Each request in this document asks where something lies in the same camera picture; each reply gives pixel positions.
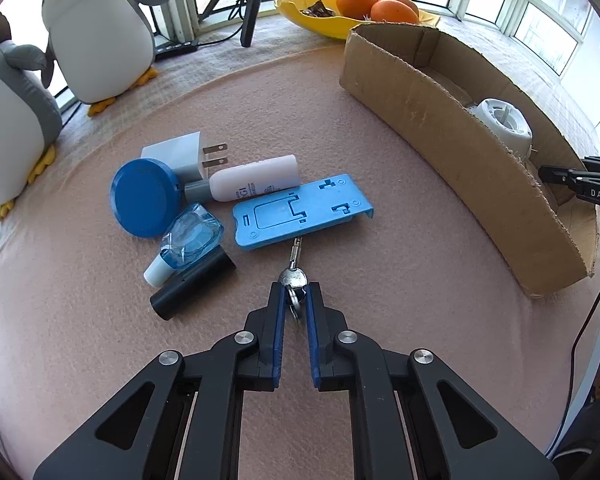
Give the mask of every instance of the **blue glass perfume bottle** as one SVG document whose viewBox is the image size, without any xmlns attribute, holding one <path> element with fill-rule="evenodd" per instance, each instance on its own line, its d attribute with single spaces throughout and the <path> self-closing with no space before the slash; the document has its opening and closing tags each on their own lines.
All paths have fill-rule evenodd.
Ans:
<svg viewBox="0 0 600 480">
<path fill-rule="evenodd" d="M 177 270 L 198 261 L 220 243 L 224 227 L 199 203 L 188 206 L 162 237 L 160 253 L 144 272 L 151 286 L 160 287 Z"/>
</svg>

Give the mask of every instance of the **metal key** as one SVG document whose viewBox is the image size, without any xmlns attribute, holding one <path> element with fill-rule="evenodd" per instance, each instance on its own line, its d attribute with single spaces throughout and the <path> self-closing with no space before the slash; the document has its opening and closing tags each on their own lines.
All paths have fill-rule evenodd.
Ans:
<svg viewBox="0 0 600 480">
<path fill-rule="evenodd" d="M 304 286 L 307 284 L 305 273 L 302 272 L 302 269 L 298 268 L 301 248 L 302 237 L 298 236 L 291 247 L 289 266 L 280 272 L 280 276 L 278 277 L 278 281 L 286 288 L 289 308 L 296 321 L 300 318 L 300 302 L 304 300 Z"/>
</svg>

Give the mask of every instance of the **black cap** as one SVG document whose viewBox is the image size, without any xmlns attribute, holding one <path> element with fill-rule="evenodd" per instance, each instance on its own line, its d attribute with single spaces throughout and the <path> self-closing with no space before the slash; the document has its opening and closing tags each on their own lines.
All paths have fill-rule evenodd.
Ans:
<svg viewBox="0 0 600 480">
<path fill-rule="evenodd" d="M 234 270 L 231 258 L 216 246 L 192 266 L 172 276 L 151 297 L 151 306 L 164 320 L 171 319 L 181 308 L 197 298 L 229 270 Z"/>
</svg>

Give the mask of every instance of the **blue round lid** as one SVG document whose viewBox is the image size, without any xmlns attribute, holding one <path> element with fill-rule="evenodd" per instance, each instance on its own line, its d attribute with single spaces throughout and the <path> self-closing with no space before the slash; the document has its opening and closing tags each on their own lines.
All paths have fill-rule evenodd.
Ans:
<svg viewBox="0 0 600 480">
<path fill-rule="evenodd" d="M 153 158 L 136 158 L 118 170 L 111 183 L 111 210 L 123 229 L 134 236 L 164 234 L 180 210 L 178 178 Z"/>
</svg>

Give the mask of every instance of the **cardboard box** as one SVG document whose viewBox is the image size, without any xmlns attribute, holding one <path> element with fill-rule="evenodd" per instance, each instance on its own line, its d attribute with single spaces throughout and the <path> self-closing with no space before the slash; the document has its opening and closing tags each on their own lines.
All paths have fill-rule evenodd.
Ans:
<svg viewBox="0 0 600 480">
<path fill-rule="evenodd" d="M 560 131 L 476 50 L 430 27 L 354 28 L 340 84 L 407 140 L 487 231 L 522 288 L 544 295 L 592 274 L 596 209 L 566 186 L 540 186 L 466 109 L 486 98 L 518 108 L 533 134 L 531 163 L 584 171 Z M 557 215 L 547 197 L 557 204 Z"/>
</svg>

